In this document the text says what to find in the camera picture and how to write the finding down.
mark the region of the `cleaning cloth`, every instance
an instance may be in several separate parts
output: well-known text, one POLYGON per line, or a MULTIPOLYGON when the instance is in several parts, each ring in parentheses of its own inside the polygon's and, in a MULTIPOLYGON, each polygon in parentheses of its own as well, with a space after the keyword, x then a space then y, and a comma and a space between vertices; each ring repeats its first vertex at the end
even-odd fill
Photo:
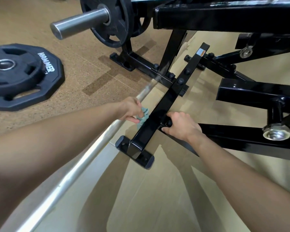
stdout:
POLYGON ((142 107, 142 112, 144 112, 144 116, 143 116, 143 118, 139 118, 139 116, 136 116, 136 118, 137 118, 138 120, 140 120, 140 122, 139 122, 138 124, 136 124, 138 130, 140 129, 140 127, 144 124, 144 122, 145 122, 145 121, 148 119, 148 117, 149 117, 149 110, 148 110, 148 108, 142 107))

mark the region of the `person's left hand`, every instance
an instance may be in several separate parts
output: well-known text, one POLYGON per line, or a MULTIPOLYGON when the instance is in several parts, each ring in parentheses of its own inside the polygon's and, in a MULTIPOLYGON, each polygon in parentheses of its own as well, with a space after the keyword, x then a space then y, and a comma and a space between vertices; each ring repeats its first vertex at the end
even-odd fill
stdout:
POLYGON ((142 112, 141 102, 135 97, 127 97, 123 101, 120 102, 121 108, 124 112, 124 115, 120 118, 120 120, 128 120, 133 123, 139 123, 140 121, 134 116, 138 116, 142 118, 144 113, 142 112))

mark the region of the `brown speckled floor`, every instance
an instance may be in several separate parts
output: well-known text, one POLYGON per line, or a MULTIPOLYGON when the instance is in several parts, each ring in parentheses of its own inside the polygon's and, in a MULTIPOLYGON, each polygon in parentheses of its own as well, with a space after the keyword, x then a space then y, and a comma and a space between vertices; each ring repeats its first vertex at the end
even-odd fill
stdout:
MULTIPOLYGON (((149 78, 124 70, 109 59, 112 49, 90 30, 57 40, 49 24, 81 12, 79 0, 0 0, 0 45, 41 46, 57 55, 66 81, 47 101, 18 112, 0 112, 0 134, 54 115, 135 96, 149 78)), ((149 29, 132 38, 133 49, 152 62, 160 62, 170 31, 149 29)))

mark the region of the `person's right arm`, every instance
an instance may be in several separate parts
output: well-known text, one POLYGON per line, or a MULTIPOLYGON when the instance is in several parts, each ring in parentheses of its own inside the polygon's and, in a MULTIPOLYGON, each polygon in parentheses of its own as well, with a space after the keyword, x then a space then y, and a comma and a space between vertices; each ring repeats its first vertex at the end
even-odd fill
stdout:
POLYGON ((230 205, 251 231, 290 232, 290 193, 208 137, 189 114, 169 112, 162 131, 188 142, 212 172, 230 205))

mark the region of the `person's right hand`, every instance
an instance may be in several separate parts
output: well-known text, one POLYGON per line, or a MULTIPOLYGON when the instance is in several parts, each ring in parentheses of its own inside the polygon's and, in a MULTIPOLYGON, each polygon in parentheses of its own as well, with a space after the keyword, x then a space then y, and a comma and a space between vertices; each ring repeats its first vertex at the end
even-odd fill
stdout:
POLYGON ((170 128, 163 127, 163 132, 186 142, 188 142, 189 137, 202 134, 201 127, 194 122, 189 114, 184 112, 169 112, 167 116, 171 118, 173 125, 170 128))

